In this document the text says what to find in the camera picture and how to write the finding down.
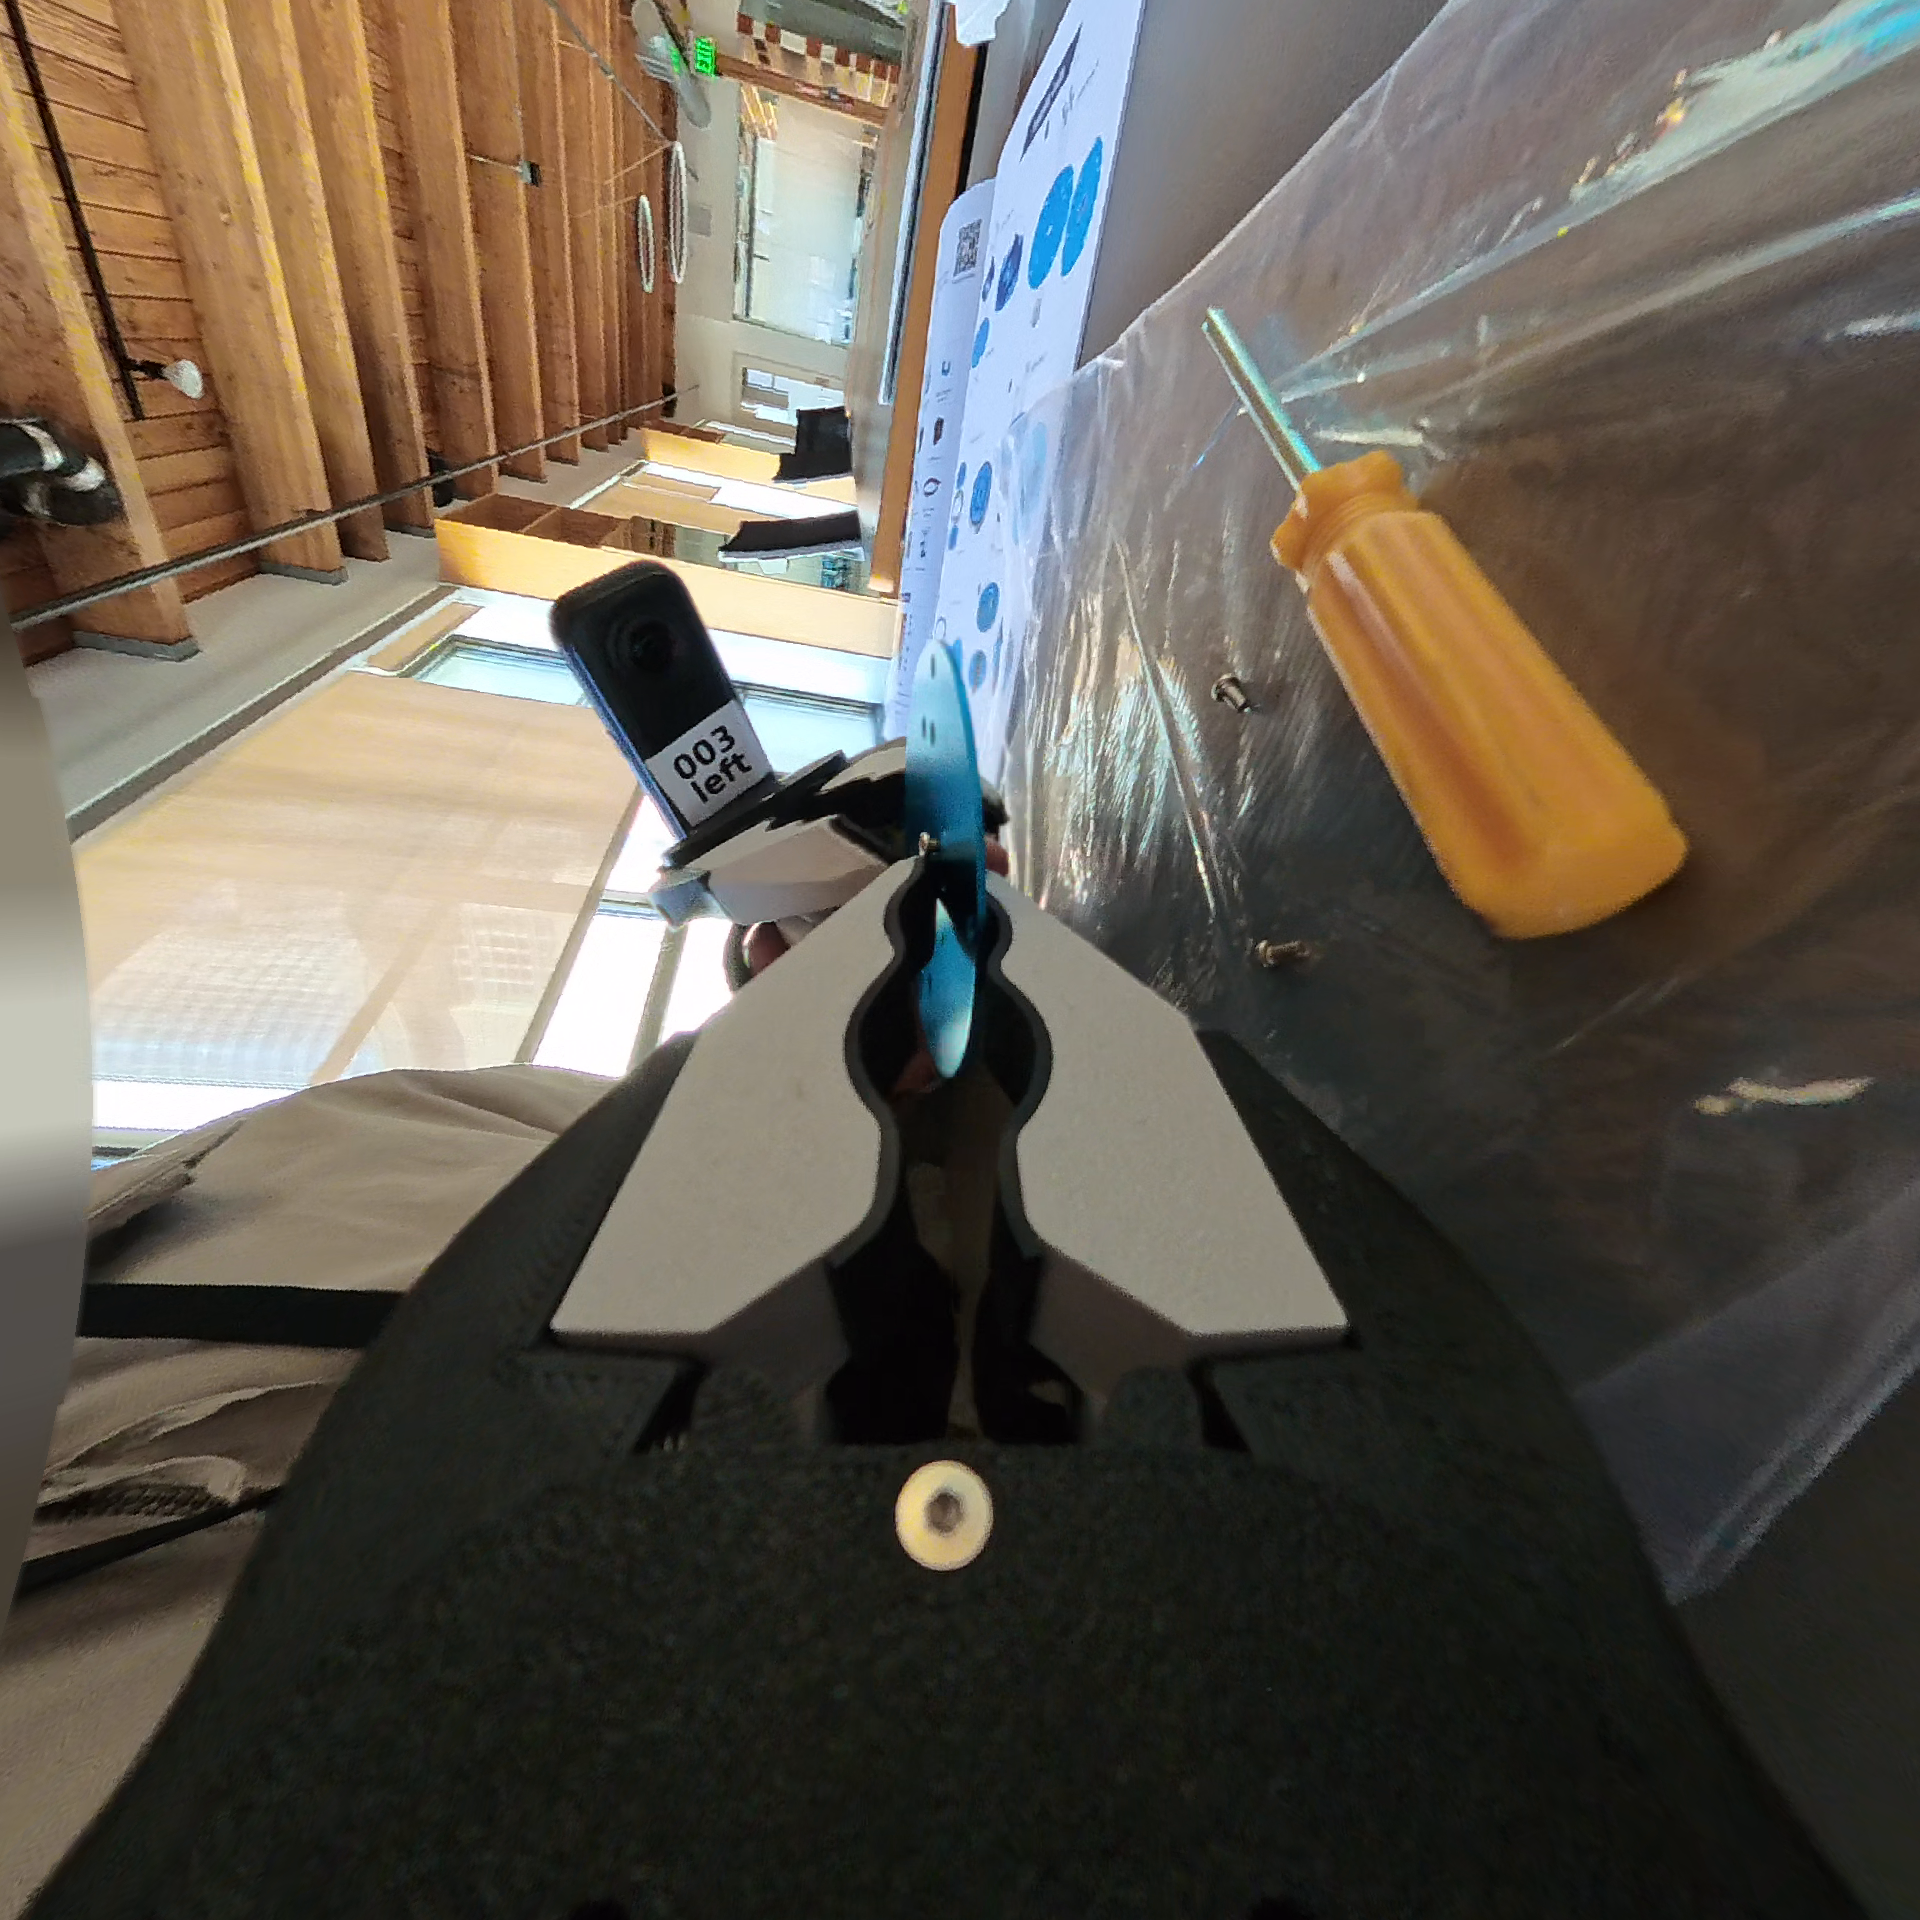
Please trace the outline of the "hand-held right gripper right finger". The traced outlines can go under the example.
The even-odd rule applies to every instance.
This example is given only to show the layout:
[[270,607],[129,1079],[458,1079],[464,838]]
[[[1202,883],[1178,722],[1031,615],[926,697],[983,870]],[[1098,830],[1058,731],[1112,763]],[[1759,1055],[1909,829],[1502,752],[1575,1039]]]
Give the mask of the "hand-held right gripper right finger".
[[1194,1024],[1008,880],[987,885],[981,1061],[1011,1103],[1016,1343],[1102,1416],[1135,1375],[1319,1354],[1351,1331]]

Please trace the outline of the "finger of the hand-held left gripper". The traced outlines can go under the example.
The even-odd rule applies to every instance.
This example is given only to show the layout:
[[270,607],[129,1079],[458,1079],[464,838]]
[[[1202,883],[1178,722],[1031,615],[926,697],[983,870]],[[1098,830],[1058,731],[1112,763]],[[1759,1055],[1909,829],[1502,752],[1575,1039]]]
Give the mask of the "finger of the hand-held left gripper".
[[822,917],[903,857],[901,787],[781,787],[705,830],[705,912],[726,921]]

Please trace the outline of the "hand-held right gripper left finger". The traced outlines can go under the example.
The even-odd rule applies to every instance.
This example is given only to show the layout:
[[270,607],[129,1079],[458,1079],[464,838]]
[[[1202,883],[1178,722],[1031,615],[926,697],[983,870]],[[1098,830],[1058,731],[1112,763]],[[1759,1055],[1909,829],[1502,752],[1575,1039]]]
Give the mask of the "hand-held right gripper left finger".
[[550,1320],[562,1354],[751,1375],[816,1435],[866,1435],[834,1279],[896,1213],[919,936],[911,857],[698,1034]]

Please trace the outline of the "blue round metal plate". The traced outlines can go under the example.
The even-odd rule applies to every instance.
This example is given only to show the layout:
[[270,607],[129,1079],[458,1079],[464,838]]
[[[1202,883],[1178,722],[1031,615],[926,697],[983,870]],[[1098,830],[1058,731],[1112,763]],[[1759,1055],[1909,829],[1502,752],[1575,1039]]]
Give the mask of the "blue round metal plate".
[[973,1053],[987,936],[987,813],[965,677],[953,650],[938,640],[912,677],[903,830],[931,899],[931,946],[919,967],[922,1037],[935,1073],[953,1079]]

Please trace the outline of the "large grid window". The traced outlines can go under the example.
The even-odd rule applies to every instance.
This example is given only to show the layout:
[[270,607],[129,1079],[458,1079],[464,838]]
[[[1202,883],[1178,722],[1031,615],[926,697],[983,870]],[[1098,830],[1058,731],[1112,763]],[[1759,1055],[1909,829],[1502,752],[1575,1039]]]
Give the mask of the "large grid window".
[[[888,661],[738,632],[715,632],[713,642],[781,774],[881,743]],[[585,704],[544,632],[542,607],[470,614],[402,675],[525,704]],[[526,1050],[533,1066],[619,1077],[729,998],[728,928],[672,928],[646,901],[671,839],[661,808],[641,797],[570,938],[550,1009],[535,1017]]]

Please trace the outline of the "tan roller blind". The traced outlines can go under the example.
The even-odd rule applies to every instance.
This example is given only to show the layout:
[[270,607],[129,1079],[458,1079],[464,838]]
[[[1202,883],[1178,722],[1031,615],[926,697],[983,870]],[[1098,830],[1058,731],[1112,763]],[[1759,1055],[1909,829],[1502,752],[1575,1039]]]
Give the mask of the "tan roller blind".
[[353,671],[77,849],[96,1112],[526,1056],[638,785],[599,721]]

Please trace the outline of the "long metal ceiling pipe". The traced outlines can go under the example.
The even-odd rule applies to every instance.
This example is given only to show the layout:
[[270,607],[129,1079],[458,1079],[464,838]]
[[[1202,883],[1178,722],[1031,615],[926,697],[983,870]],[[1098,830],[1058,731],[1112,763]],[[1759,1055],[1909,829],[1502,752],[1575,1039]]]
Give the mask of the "long metal ceiling pipe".
[[45,599],[45,601],[30,607],[30,608],[21,608],[21,610],[6,608],[7,625],[14,632],[26,634],[26,632],[32,632],[38,627],[57,622],[63,618],[73,618],[83,610],[104,607],[105,601],[113,601],[117,597],[126,597],[131,592],[145,592],[149,587],[159,587],[159,585],[169,585],[169,584],[184,578],[190,571],[199,571],[199,569],[206,569],[206,568],[219,568],[219,565],[226,565],[229,560],[240,560],[240,559],[254,557],[254,553],[259,553],[259,551],[263,551],[272,545],[286,545],[295,538],[314,536],[318,531],[330,531],[330,529],[334,529],[334,526],[338,526],[347,519],[355,519],[365,513],[385,513],[387,507],[400,506],[402,501],[408,501],[413,497],[426,497],[426,504],[435,506],[435,495],[439,490],[455,490],[458,482],[462,482],[472,475],[478,475],[485,469],[502,469],[502,467],[509,464],[509,459],[517,459],[517,457],[531,456],[535,451],[551,451],[562,439],[585,439],[585,435],[593,433],[593,431],[605,431],[605,429],[611,431],[613,426],[659,426],[664,431],[686,435],[686,433],[691,433],[691,429],[667,413],[667,405],[677,403],[677,400],[679,400],[679,395],[671,394],[671,395],[664,395],[659,400],[648,400],[648,403],[641,403],[641,405],[634,405],[634,407],[619,407],[611,415],[605,415],[605,417],[597,417],[597,418],[583,422],[583,423],[570,423],[559,435],[528,439],[525,445],[514,445],[514,446],[509,446],[509,448],[489,448],[478,459],[472,459],[472,462],[464,462],[464,464],[445,464],[439,469],[430,469],[421,475],[415,475],[399,487],[387,487],[387,490],[381,490],[381,493],[373,493],[373,495],[355,497],[355,499],[351,499],[351,501],[345,501],[336,507],[302,513],[294,519],[277,521],[275,526],[254,531],[250,536],[233,538],[229,542],[195,549],[195,551],[187,551],[178,559],[167,559],[167,560],[161,560],[161,563],[154,563],[154,565],[146,565],[146,568],[136,568],[134,571],[113,576],[104,584],[89,584],[89,585],[79,587],[73,592],[56,595],[50,599]]

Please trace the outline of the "ceiling pipe bundle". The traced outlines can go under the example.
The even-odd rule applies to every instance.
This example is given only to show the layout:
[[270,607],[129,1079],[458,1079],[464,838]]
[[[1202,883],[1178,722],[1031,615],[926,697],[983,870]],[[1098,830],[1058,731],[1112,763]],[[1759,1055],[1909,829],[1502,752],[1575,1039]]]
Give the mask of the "ceiling pipe bundle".
[[98,529],[125,519],[111,471],[39,418],[3,418],[3,519]]

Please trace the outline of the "white instruction booklet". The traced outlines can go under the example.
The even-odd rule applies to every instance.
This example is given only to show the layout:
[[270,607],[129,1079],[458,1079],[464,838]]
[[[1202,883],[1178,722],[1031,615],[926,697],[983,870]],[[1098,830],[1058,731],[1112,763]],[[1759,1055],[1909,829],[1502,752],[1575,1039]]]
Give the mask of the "white instruction booklet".
[[938,233],[903,610],[886,734],[907,731],[915,671],[958,664],[983,763],[1016,704],[1058,435],[1082,365],[1142,3],[1070,6],[1016,110],[998,175]]

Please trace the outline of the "orange-handled screwdriver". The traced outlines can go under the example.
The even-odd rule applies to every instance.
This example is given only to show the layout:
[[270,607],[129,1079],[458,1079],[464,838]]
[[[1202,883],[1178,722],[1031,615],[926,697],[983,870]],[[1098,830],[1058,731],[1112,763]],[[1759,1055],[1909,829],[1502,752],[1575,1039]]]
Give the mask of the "orange-handled screwdriver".
[[1291,490],[1271,557],[1454,899],[1521,943],[1666,887],[1666,801],[1398,459],[1321,464],[1229,315],[1202,331]]

